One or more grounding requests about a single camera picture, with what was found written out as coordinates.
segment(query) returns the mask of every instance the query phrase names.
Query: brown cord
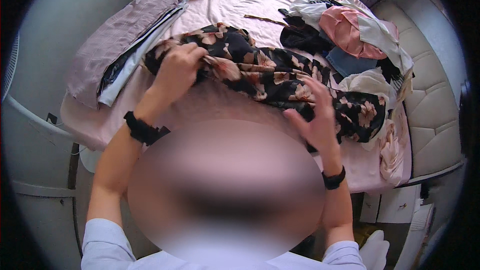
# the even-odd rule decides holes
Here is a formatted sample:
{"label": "brown cord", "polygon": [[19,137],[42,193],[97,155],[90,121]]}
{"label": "brown cord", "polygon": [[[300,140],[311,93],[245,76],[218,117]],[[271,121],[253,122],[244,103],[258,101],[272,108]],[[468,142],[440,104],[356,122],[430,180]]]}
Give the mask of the brown cord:
{"label": "brown cord", "polygon": [[261,20],[261,21],[271,22],[271,23],[279,24],[279,25],[282,25],[282,26],[285,26],[285,27],[290,27],[290,25],[285,24],[283,22],[275,21],[275,20],[268,19],[268,18],[257,17],[255,15],[244,15],[243,18],[258,19],[258,20]]}

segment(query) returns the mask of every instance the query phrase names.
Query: black wristband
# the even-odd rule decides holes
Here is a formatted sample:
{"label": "black wristband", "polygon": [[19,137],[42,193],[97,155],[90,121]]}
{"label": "black wristband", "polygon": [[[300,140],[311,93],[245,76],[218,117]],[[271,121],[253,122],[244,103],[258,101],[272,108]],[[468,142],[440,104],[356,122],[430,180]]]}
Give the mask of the black wristband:
{"label": "black wristband", "polygon": [[340,174],[327,177],[323,172],[321,173],[321,176],[323,177],[323,183],[325,184],[325,188],[327,190],[335,190],[338,189],[340,184],[343,182],[345,179],[345,167],[342,166],[342,171]]}
{"label": "black wristband", "polygon": [[153,127],[145,123],[142,119],[137,119],[133,111],[128,111],[123,119],[127,120],[127,126],[130,129],[130,136],[135,140],[152,145],[161,137],[170,133],[170,130],[163,126],[162,128]]}

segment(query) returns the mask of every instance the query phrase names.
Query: white fan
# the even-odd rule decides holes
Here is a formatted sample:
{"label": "white fan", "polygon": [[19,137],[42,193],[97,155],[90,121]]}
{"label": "white fan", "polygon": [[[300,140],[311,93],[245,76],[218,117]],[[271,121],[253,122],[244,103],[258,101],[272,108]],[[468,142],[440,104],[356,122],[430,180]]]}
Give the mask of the white fan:
{"label": "white fan", "polygon": [[20,45],[20,34],[17,33],[11,49],[11,54],[10,54],[7,69],[5,72],[3,85],[1,87],[1,102],[3,103],[3,101],[5,100],[7,104],[12,106],[15,110],[20,112],[22,115],[26,116],[29,119],[29,121],[38,124],[42,128],[46,129],[49,133],[61,135],[73,141],[74,138],[70,133],[38,117],[31,111],[27,110],[27,108],[25,108],[17,100],[15,100],[12,96],[8,94],[10,86],[12,85],[12,81],[14,80],[15,69],[17,68],[19,45]]}

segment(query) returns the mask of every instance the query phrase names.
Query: white sleeve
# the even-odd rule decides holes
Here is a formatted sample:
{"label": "white sleeve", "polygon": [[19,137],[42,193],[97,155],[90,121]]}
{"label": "white sleeve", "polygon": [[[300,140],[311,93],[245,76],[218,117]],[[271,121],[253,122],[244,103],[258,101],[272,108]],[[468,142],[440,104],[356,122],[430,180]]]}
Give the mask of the white sleeve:
{"label": "white sleeve", "polygon": [[353,241],[336,242],[323,255],[324,264],[333,269],[367,270],[359,253],[359,245]]}
{"label": "white sleeve", "polygon": [[85,225],[81,269],[126,270],[136,259],[122,227],[107,219]]}

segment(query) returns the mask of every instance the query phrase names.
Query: pink bedsheet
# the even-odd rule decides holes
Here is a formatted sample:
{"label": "pink bedsheet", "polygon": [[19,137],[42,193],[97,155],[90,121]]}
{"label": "pink bedsheet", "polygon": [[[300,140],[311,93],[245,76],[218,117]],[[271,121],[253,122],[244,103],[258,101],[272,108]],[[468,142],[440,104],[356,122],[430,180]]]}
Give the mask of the pink bedsheet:
{"label": "pink bedsheet", "polygon": [[[174,34],[193,31],[212,23],[224,22],[248,30],[256,40],[258,47],[283,48],[279,40],[282,26],[244,18],[243,15],[249,14],[282,21],[283,16],[278,9],[287,9],[292,1],[190,0],[185,13],[162,38],[167,39]],[[304,52],[302,54],[312,58],[309,54]],[[326,63],[319,56],[315,56],[315,58]],[[82,105],[67,94],[60,110],[65,128],[75,135],[80,144],[91,150],[103,151],[118,128],[124,123],[125,113],[134,109],[153,79],[151,74],[138,67],[114,105],[111,108],[101,105],[97,111]],[[294,139],[300,140],[296,131],[287,123],[280,111],[245,98],[213,81],[206,81],[192,87],[188,94],[169,107],[157,125],[174,130],[188,123],[213,119],[240,119],[271,125]],[[408,152],[405,151],[404,160],[405,180],[402,182],[407,181],[411,173],[410,136],[408,139]],[[393,187],[380,175],[379,149],[368,152],[360,144],[354,142],[342,142],[341,147],[346,177],[352,193],[375,192],[375,190]]]}

